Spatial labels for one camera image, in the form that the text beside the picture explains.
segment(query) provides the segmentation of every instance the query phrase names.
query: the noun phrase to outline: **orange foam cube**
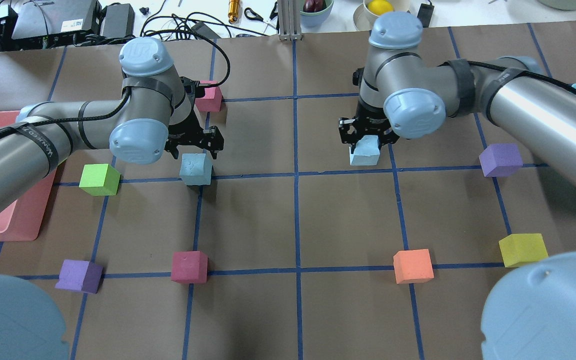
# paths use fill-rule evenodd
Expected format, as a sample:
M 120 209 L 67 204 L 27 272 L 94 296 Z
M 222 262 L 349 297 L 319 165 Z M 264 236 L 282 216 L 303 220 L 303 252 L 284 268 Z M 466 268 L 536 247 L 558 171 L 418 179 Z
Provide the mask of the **orange foam cube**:
M 392 259 L 397 284 L 425 283 L 435 278 L 427 248 L 398 251 Z

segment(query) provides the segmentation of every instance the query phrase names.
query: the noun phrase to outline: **purple foam cube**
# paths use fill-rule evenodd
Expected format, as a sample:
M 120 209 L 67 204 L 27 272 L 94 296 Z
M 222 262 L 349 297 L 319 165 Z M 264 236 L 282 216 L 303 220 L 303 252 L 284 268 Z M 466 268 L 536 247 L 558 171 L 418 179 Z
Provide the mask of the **purple foam cube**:
M 104 267 L 85 260 L 64 260 L 55 289 L 96 294 Z
M 524 166 L 516 143 L 494 143 L 479 155 L 481 170 L 487 178 L 510 176 Z

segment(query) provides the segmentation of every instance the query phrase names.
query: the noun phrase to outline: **green foam cube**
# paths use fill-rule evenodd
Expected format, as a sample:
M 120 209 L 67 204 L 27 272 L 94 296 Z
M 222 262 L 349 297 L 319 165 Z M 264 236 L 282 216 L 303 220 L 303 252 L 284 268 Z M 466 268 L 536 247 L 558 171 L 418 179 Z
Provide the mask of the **green foam cube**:
M 117 194 L 121 173 L 109 164 L 87 164 L 81 173 L 79 187 L 92 196 Z
M 516 268 L 548 258 L 541 234 L 511 234 L 499 240 L 503 266 Z

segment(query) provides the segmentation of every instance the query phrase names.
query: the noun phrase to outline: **power adapter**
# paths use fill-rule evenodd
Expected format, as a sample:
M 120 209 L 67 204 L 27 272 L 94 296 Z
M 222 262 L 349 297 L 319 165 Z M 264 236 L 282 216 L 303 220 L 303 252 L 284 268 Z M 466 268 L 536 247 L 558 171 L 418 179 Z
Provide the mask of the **power adapter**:
M 434 5 L 421 4 L 419 6 L 419 12 L 416 14 L 416 17 L 421 20 L 421 25 L 423 25 L 424 28 L 430 26 L 430 19 L 433 17 L 434 10 Z

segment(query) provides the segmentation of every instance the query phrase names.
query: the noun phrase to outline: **yellow foam cube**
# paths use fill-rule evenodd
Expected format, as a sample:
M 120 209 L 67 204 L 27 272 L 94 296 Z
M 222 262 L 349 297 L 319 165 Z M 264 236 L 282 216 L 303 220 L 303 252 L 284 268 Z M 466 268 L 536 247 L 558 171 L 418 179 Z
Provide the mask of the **yellow foam cube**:
M 517 268 L 548 258 L 541 234 L 511 234 L 499 240 L 503 266 Z

